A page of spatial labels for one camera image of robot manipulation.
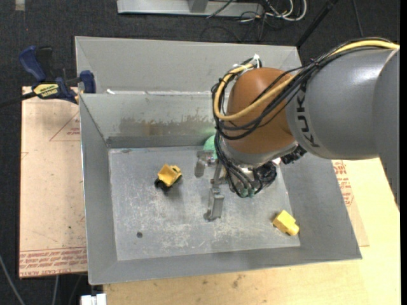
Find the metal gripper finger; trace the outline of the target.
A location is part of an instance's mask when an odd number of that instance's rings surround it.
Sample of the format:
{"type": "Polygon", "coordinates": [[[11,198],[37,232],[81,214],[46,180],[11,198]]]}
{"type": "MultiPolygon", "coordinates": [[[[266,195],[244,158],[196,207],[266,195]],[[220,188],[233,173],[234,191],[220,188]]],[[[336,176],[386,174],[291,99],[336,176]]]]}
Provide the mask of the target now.
{"type": "Polygon", "coordinates": [[[224,196],[220,193],[220,189],[210,188],[207,211],[203,215],[204,219],[208,221],[220,219],[223,212],[223,203],[224,196]]]}
{"type": "Polygon", "coordinates": [[[213,167],[217,163],[217,154],[212,150],[202,150],[197,152],[197,162],[195,164],[195,177],[202,177],[207,167],[213,167]]]}

